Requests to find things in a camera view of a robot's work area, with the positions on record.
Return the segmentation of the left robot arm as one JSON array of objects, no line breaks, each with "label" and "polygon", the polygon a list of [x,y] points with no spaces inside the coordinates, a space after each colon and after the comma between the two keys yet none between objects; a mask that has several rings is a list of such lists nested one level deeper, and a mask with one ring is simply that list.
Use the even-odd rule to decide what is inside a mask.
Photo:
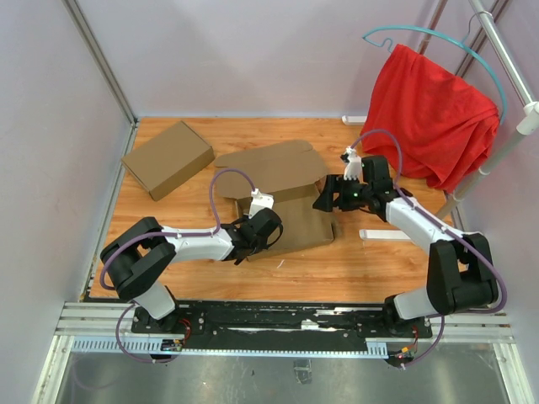
[{"label": "left robot arm", "polygon": [[100,282],[126,301],[138,304],[160,332],[180,323],[178,304],[159,278],[172,263],[211,260],[239,265],[279,241],[281,218],[270,208],[218,228],[181,230],[144,217],[105,247]]}]

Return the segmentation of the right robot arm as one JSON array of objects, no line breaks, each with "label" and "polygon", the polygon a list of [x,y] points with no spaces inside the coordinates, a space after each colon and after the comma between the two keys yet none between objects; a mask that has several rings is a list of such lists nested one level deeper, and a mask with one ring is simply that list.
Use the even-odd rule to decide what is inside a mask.
[{"label": "right robot arm", "polygon": [[480,233],[462,232],[430,214],[393,181],[383,156],[342,155],[344,173],[329,174],[312,207],[315,210],[364,210],[402,231],[428,257],[423,288],[392,295],[382,307],[382,328],[402,336],[412,322],[430,316],[479,312],[503,302],[490,246]]}]

